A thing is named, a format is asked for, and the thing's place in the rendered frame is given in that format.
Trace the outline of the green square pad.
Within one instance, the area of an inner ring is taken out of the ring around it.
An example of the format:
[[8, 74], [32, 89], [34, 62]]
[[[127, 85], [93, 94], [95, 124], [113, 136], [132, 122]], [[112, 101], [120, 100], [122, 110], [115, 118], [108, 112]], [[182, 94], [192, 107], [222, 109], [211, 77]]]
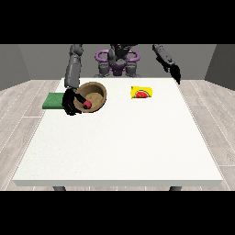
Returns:
[[42, 108], [43, 109], [62, 109], [63, 93], [48, 93]]

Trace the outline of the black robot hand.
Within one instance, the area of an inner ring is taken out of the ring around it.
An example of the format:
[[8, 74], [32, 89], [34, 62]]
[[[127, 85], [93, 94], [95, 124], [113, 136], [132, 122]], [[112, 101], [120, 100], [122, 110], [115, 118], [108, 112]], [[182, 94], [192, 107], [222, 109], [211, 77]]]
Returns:
[[180, 68], [177, 65], [170, 67], [170, 74], [178, 84], [181, 82]]
[[82, 97], [80, 94], [76, 94], [72, 88], [68, 88], [62, 98], [62, 107], [67, 115], [74, 116], [77, 113], [81, 114], [82, 111], [77, 109], [74, 105], [74, 98], [83, 104], [86, 99]]

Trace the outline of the yellow cup with melon print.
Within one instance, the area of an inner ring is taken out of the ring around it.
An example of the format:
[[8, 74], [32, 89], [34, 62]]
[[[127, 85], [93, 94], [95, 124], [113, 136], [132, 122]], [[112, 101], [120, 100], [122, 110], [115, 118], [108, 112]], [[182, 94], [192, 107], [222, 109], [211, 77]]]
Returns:
[[152, 89], [145, 86], [132, 86], [130, 89], [131, 98], [147, 98], [152, 97]]

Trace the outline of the brown wooden bowl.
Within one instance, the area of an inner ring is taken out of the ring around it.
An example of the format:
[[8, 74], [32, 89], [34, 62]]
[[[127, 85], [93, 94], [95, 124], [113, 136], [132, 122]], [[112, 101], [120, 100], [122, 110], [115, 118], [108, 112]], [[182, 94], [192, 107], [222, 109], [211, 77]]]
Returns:
[[83, 108], [83, 104], [74, 98], [74, 106], [83, 113], [94, 113], [99, 110], [106, 102], [106, 88], [98, 82], [82, 84], [76, 94], [80, 94], [84, 99], [91, 102], [89, 109]]

